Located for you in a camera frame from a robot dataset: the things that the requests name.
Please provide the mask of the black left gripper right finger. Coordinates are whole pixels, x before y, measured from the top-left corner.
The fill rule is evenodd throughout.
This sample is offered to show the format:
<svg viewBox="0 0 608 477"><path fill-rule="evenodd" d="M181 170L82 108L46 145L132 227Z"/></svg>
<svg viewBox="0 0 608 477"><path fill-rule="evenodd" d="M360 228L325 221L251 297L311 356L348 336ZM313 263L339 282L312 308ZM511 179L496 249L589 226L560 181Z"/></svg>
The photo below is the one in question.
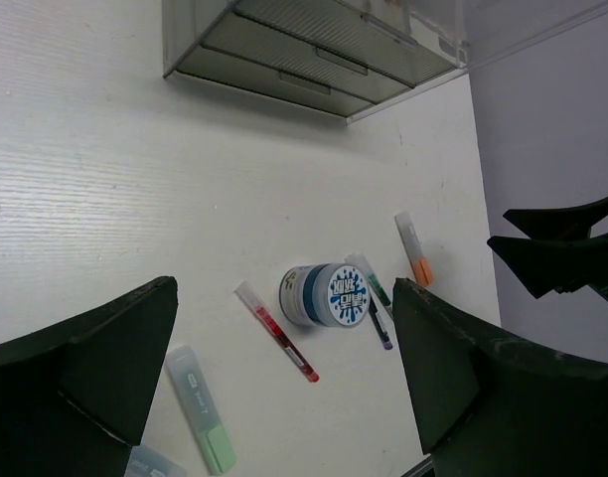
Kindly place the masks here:
<svg viewBox="0 0 608 477"><path fill-rule="evenodd" d="M437 475L608 476L608 363L515 335L407 278L392 306Z"/></svg>

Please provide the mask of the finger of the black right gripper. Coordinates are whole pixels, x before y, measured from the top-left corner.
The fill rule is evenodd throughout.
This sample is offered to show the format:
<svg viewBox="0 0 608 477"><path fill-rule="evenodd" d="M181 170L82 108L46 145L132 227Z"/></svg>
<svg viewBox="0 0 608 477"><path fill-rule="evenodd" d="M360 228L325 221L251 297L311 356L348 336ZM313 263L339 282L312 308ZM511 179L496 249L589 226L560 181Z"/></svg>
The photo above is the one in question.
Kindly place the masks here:
<svg viewBox="0 0 608 477"><path fill-rule="evenodd" d="M588 286L608 302L608 234L574 241L492 237L488 245L534 298Z"/></svg>
<svg viewBox="0 0 608 477"><path fill-rule="evenodd" d="M608 196L570 208L509 209L503 217L530 239L588 239L591 228L608 217Z"/></svg>

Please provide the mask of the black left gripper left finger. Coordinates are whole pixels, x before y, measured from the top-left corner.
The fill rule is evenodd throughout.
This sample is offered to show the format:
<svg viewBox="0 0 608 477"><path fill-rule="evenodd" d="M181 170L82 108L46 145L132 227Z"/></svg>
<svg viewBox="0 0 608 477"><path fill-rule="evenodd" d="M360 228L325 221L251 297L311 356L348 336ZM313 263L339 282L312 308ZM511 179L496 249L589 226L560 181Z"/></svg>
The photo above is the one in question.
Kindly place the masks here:
<svg viewBox="0 0 608 477"><path fill-rule="evenodd" d="M172 276L0 344L0 476L121 476L178 309Z"/></svg>

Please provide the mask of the blue highlighter marker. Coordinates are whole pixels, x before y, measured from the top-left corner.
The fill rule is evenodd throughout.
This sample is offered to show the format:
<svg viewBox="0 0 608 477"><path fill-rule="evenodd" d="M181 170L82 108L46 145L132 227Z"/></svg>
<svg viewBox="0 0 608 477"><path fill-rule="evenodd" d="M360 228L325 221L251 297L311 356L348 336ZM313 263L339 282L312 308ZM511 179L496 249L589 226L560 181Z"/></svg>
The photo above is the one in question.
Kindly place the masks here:
<svg viewBox="0 0 608 477"><path fill-rule="evenodd" d="M124 473L125 477L187 477L187 471L162 454L139 445L133 447Z"/></svg>

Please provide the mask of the green highlighter marker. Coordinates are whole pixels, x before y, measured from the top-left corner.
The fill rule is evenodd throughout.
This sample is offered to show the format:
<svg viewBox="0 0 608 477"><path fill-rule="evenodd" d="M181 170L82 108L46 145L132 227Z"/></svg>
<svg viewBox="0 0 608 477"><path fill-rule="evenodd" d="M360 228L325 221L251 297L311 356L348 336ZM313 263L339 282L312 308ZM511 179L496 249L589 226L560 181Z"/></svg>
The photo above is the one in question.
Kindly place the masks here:
<svg viewBox="0 0 608 477"><path fill-rule="evenodd" d="M228 473L236 455L196 354L189 346L176 348L167 355L165 366L210 474Z"/></svg>

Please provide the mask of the orange highlighter marker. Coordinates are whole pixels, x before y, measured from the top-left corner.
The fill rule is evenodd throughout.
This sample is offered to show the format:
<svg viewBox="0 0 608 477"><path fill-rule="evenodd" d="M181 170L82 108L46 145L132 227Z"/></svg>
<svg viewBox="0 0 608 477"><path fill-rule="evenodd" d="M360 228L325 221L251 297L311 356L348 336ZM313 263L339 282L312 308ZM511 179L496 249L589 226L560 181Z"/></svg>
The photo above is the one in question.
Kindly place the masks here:
<svg viewBox="0 0 608 477"><path fill-rule="evenodd" d="M429 286L434 280L432 270L422 251L409 212L402 211L396 214L394 221L415 281L422 287Z"/></svg>

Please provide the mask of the purple gel pen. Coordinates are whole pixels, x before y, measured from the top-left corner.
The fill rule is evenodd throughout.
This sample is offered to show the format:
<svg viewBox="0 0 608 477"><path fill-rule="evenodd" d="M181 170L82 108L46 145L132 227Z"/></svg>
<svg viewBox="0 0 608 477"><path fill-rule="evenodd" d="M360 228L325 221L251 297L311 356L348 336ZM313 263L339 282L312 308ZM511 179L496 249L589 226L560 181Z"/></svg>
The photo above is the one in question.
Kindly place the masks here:
<svg viewBox="0 0 608 477"><path fill-rule="evenodd" d="M380 338L380 341L381 341L383 347L386 350L392 350L393 349L392 341L384 326L384 322L382 321L382 319L380 317L376 303L373 300L370 301L369 314L371 316L371 319L373 321L373 324L375 326L375 329L378 333L378 336Z"/></svg>

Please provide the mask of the blue white slime jar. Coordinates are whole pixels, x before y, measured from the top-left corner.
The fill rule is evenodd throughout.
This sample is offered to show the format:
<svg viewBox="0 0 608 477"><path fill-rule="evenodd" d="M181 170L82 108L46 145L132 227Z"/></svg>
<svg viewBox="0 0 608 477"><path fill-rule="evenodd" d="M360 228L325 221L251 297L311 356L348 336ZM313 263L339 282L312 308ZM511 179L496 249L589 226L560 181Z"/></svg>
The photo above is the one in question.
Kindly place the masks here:
<svg viewBox="0 0 608 477"><path fill-rule="evenodd" d="M285 317L303 327L351 329L369 314L371 293L363 273L346 263L295 266L278 289Z"/></svg>

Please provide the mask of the green gel pen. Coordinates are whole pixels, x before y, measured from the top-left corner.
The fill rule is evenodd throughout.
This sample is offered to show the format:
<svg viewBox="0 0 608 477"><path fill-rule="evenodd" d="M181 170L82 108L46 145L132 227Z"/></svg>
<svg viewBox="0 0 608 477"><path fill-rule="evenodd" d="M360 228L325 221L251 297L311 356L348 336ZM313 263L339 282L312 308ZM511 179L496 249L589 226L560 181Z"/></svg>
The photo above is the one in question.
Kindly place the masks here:
<svg viewBox="0 0 608 477"><path fill-rule="evenodd" d="M375 274L366 257L362 253L350 253L345 257L345 263L357 267L365 275L372 292L375 294L380 304L384 307L388 316L393 318L392 301L382 287L379 278Z"/></svg>

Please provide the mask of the red gel pen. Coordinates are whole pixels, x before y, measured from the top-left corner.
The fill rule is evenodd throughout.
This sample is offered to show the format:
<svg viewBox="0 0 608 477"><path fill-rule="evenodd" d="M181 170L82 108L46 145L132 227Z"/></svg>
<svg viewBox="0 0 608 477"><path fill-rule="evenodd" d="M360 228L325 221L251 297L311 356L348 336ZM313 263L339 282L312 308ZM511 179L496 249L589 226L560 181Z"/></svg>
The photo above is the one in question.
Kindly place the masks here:
<svg viewBox="0 0 608 477"><path fill-rule="evenodd" d="M249 310L249 312L263 325L274 341L280 346L291 362L300 373L310 382L318 383L319 375L304 358L302 353L295 347L283 329L278 325L255 290L247 281L243 281L235 290L234 294Z"/></svg>

